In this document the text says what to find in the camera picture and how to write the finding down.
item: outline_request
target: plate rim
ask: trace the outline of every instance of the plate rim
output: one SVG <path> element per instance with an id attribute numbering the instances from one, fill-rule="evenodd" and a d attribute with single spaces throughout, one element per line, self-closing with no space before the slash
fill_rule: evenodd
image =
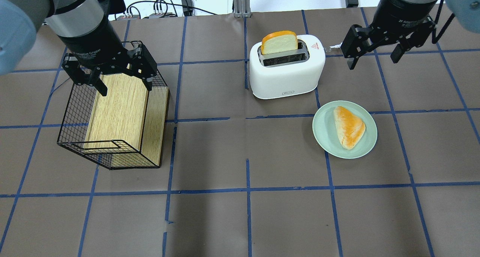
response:
<path id="1" fill-rule="evenodd" d="M 329 151 L 329 149 L 326 149 L 324 148 L 324 146 L 322 146 L 322 144 L 319 142 L 318 140 L 318 137 L 317 135 L 315 134 L 315 128 L 314 128 L 314 125 L 315 125 L 315 119 L 318 119 L 318 116 L 319 116 L 319 113 L 320 113 L 320 110 L 322 110 L 322 108 L 324 108 L 324 106 L 326 105 L 332 105 L 336 102 L 348 102 L 348 103 L 351 103 L 353 105 L 356 105 L 358 107 L 360 107 L 360 109 L 364 110 L 371 118 L 372 118 L 372 121 L 373 121 L 373 124 L 375 125 L 375 142 L 373 143 L 373 146 L 368 149 L 368 151 L 365 152 L 365 154 L 362 154 L 360 156 L 355 156 L 355 157 L 344 157 L 344 156 L 341 156 L 341 155 L 338 155 L 336 153 L 331 153 L 331 151 Z M 348 100 L 333 100 L 332 102 L 327 102 L 325 103 L 324 105 L 322 105 L 318 110 L 317 112 L 315 113 L 315 115 L 313 116 L 313 120 L 312 120 L 312 132 L 313 132 L 313 136 L 315 137 L 315 141 L 317 141 L 317 143 L 320 145 L 321 148 L 323 148 L 324 151 L 326 151 L 327 153 L 337 157 L 337 158 L 345 158 L 345 159 L 348 159 L 348 160 L 351 160 L 351 159 L 354 159 L 354 158 L 361 158 L 365 155 L 367 155 L 368 153 L 370 153 L 370 151 L 372 151 L 372 149 L 374 149 L 375 145 L 377 144 L 377 141 L 378 141 L 378 129 L 377 129 L 377 123 L 375 122 L 374 120 L 374 117 L 372 117 L 372 115 L 365 109 L 363 108 L 362 106 L 358 105 L 357 103 L 355 102 L 350 102 Z"/>

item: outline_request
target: plate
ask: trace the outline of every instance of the plate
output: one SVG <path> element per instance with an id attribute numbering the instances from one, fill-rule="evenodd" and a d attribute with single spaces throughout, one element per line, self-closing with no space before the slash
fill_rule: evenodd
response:
<path id="1" fill-rule="evenodd" d="M 336 135 L 333 111 L 339 105 L 360 117 L 365 123 L 365 133 L 351 150 L 343 148 Z M 374 118 L 360 105 L 346 100 L 336 100 L 320 107 L 313 117 L 312 128 L 318 144 L 338 158 L 360 158 L 369 153 L 377 143 L 377 124 Z"/>

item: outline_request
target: wooden board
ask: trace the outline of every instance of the wooden board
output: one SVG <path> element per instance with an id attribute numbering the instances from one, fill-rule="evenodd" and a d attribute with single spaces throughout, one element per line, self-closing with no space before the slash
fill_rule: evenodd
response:
<path id="1" fill-rule="evenodd" d="M 138 78 L 127 75 L 103 76 L 106 97 L 96 94 L 85 141 L 120 139 L 160 165 L 168 87 L 148 92 Z M 84 143 L 84 153 L 125 152 L 112 142 Z M 114 155 L 112 166 L 121 166 L 125 155 Z"/>
<path id="2" fill-rule="evenodd" d="M 163 127 L 167 115 L 168 87 L 154 87 L 149 93 L 142 154 L 160 165 Z"/>
<path id="3" fill-rule="evenodd" d="M 85 141 L 121 139 L 140 149 L 148 90 L 139 78 L 124 74 L 102 76 L 101 79 L 108 92 L 105 97 L 96 93 Z M 111 142 L 84 144 L 87 149 L 115 147 Z"/>

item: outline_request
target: white toaster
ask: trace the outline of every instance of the white toaster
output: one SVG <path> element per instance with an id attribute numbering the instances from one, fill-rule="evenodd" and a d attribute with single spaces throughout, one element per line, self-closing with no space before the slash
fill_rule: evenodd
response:
<path id="1" fill-rule="evenodd" d="M 297 35 L 298 49 L 262 55 L 261 42 L 250 50 L 250 87 L 260 99 L 314 90 L 325 65 L 325 51 L 314 35 Z"/>

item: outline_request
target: white bread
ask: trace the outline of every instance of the white bread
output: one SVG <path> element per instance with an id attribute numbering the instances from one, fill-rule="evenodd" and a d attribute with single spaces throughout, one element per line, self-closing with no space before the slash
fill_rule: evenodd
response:
<path id="1" fill-rule="evenodd" d="M 340 144 L 348 150 L 354 148 L 365 133 L 365 123 L 343 106 L 334 109 L 334 119 Z"/>
<path id="2" fill-rule="evenodd" d="M 298 49 L 297 35 L 293 31 L 283 30 L 270 33 L 262 39 L 262 54 L 272 54 Z"/>

